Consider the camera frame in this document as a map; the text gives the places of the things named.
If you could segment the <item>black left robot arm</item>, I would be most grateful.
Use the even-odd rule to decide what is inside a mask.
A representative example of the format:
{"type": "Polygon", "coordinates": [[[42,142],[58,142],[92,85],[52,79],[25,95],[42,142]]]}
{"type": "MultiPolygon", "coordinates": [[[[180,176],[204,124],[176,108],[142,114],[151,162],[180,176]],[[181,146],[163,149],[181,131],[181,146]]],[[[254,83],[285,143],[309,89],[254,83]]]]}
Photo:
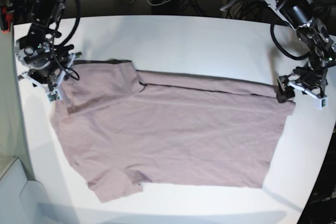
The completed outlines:
{"type": "Polygon", "coordinates": [[[335,42],[325,24],[313,11],[312,0],[263,0],[277,18],[291,27],[299,41],[308,47],[308,52],[298,57],[286,51],[275,37],[275,24],[270,26],[273,43],[282,54],[292,60],[306,63],[277,78],[277,100],[284,103],[295,97],[295,91],[312,97],[316,108],[328,105],[325,88],[328,84],[328,69],[335,66],[335,42]]]}

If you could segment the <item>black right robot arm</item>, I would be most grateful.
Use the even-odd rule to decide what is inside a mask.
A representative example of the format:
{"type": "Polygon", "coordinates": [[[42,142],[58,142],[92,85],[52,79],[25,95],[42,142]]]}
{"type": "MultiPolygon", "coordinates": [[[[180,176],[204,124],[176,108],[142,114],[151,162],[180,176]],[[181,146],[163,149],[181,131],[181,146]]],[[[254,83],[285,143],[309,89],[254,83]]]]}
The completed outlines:
{"type": "Polygon", "coordinates": [[[33,6],[28,34],[15,42],[15,57],[28,68],[18,79],[26,79],[33,86],[42,88],[52,101],[60,99],[59,89],[63,81],[80,79],[72,65],[82,53],[73,53],[74,46],[69,44],[81,19],[80,0],[74,1],[77,8],[75,23],[60,44],[55,44],[55,39],[61,36],[59,25],[66,0],[37,0],[33,6]]]}

